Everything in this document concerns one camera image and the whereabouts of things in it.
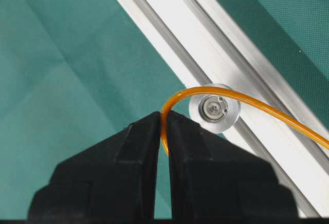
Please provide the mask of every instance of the aluminum rail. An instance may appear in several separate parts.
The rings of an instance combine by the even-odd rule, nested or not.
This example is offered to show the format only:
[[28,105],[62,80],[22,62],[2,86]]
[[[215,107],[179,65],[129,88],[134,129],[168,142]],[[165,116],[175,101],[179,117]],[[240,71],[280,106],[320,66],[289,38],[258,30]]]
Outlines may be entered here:
[[[216,0],[118,0],[186,87],[223,83],[328,137],[310,111]],[[329,216],[328,157],[282,122],[242,104],[224,135],[272,163],[301,215]]]

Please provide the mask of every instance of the cable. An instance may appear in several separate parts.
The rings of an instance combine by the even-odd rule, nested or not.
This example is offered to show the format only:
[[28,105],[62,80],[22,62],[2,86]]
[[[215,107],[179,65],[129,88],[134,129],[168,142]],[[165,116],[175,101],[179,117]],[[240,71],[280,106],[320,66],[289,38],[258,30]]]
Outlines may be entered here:
[[171,108],[180,100],[194,96],[194,95],[201,95],[201,94],[212,94],[212,95],[220,95],[223,97],[229,97],[236,99],[238,101],[247,103],[251,106],[254,106],[274,117],[277,119],[283,121],[287,125],[290,125],[300,133],[304,134],[305,136],[309,137],[313,141],[321,144],[325,148],[329,149],[329,141],[317,134],[315,131],[311,130],[307,126],[303,125],[302,123],[298,122],[294,118],[286,115],[285,113],[277,110],[276,108],[267,105],[264,102],[261,102],[253,97],[247,96],[245,94],[236,92],[234,90],[230,89],[224,89],[219,87],[210,87],[210,86],[204,86],[204,87],[194,87],[194,88],[188,88],[185,90],[182,90],[172,96],[163,106],[161,111],[161,131],[160,131],[160,137],[162,141],[162,146],[164,148],[164,151],[169,155],[168,150],[168,137],[167,137],[167,117],[168,113],[171,110]]

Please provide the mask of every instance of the teal fabric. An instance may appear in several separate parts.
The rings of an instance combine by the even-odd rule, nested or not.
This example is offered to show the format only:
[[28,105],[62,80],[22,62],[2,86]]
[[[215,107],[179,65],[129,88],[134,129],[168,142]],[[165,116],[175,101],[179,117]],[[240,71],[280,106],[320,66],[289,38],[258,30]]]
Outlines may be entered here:
[[[328,127],[329,0],[218,1]],[[116,0],[0,0],[0,219],[25,218],[58,162],[183,88]],[[156,218],[169,189],[160,149]]]
[[[0,219],[26,218],[57,163],[183,88],[116,0],[0,0]],[[156,189],[170,218],[163,149]]]
[[329,0],[217,0],[329,127]]

